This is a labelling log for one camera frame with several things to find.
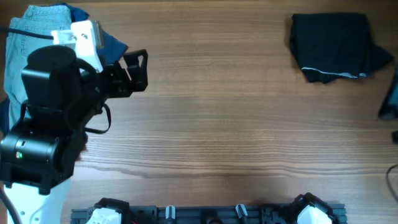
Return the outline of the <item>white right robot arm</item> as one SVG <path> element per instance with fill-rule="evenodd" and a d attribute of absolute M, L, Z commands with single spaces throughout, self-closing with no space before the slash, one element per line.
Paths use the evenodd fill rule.
<path fill-rule="evenodd" d="M 397 68 L 387 95 L 379 109 L 378 118 L 382 120 L 397 119 Z M 298 224 L 332 224 L 342 222 L 342 218 L 339 218 L 327 203 L 310 193 L 300 196 L 297 200 L 297 205 L 303 206 L 303 208 L 298 210 L 298 214 L 296 215 Z"/>

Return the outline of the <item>black shorts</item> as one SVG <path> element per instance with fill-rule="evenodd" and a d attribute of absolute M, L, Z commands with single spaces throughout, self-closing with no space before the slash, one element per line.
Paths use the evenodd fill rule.
<path fill-rule="evenodd" d="M 375 44 L 365 14 L 294 14 L 289 46 L 309 83 L 370 76 L 394 57 Z"/>

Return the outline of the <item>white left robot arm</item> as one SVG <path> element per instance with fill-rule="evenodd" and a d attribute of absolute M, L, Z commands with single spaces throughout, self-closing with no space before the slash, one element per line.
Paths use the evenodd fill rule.
<path fill-rule="evenodd" d="M 33 51 L 22 71 L 27 99 L 18 122 L 1 141 L 1 200 L 11 223 L 60 219 L 75 162 L 92 117 L 109 113 L 106 101 L 148 85 L 148 53 L 141 49 L 97 71 L 62 45 Z"/>

